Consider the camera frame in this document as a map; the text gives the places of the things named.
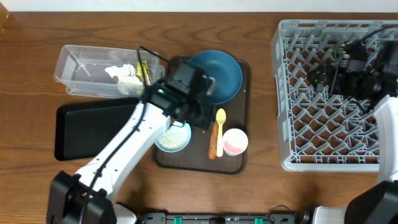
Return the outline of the pink white cup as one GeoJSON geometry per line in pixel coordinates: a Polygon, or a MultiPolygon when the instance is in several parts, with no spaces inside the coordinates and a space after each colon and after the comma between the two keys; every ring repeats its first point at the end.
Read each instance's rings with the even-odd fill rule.
{"type": "Polygon", "coordinates": [[[223,135],[223,149],[229,156],[242,154],[248,148],[247,134],[238,128],[227,130],[223,135]]]}

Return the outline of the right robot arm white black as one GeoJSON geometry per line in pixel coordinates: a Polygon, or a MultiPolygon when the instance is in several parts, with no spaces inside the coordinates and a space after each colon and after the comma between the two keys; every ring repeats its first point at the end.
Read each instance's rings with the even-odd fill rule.
{"type": "Polygon", "coordinates": [[[374,70],[365,70],[364,40],[345,47],[349,65],[320,65],[307,75],[315,91],[370,101],[379,135],[377,184],[345,208],[319,206],[313,223],[397,223],[397,42],[383,43],[374,70]]]}

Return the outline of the white tissue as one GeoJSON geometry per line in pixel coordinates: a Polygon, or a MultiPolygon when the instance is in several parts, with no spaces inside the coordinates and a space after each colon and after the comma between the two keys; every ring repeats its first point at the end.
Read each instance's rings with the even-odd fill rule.
{"type": "Polygon", "coordinates": [[[124,95],[129,95],[130,91],[144,86],[143,82],[136,76],[136,70],[134,66],[129,63],[124,64],[122,67],[106,67],[105,72],[111,78],[118,79],[118,90],[124,95]]]}

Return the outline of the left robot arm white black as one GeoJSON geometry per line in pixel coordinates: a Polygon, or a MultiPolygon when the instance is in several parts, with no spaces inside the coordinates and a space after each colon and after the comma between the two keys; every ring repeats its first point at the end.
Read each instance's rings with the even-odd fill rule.
{"type": "Polygon", "coordinates": [[[172,120],[207,129],[214,106],[206,97],[214,78],[163,78],[145,88],[134,112],[105,148],[74,175],[59,172],[50,185],[47,223],[137,223],[115,202],[124,181],[172,120]]]}

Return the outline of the green yellow snack wrapper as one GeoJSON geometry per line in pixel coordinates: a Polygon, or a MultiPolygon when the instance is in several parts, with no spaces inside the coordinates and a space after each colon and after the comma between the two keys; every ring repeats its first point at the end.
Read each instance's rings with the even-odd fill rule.
{"type": "Polygon", "coordinates": [[[146,61],[137,62],[136,77],[144,86],[150,86],[152,84],[152,79],[150,77],[148,64],[146,61]]]}

